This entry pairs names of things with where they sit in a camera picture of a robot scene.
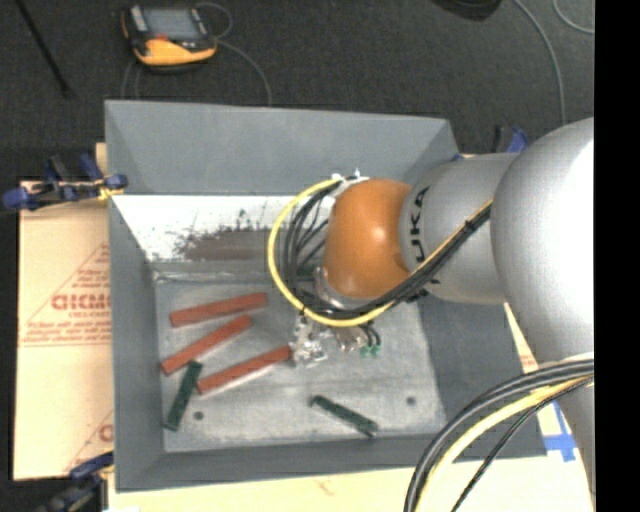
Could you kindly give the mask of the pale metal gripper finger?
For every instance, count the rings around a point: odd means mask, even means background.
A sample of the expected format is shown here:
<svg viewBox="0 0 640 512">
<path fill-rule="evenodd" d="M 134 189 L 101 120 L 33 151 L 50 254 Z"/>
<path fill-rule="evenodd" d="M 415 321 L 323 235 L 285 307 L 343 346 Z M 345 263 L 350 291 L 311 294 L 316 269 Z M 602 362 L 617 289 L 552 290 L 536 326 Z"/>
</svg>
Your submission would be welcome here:
<svg viewBox="0 0 640 512">
<path fill-rule="evenodd" d="M 297 342 L 315 342 L 319 340 L 321 325 L 308 316 L 299 315 L 295 326 Z"/>
<path fill-rule="evenodd" d="M 291 343 L 292 360 L 296 366 L 311 368 L 328 359 L 328 354 L 318 341 Z"/>
</svg>

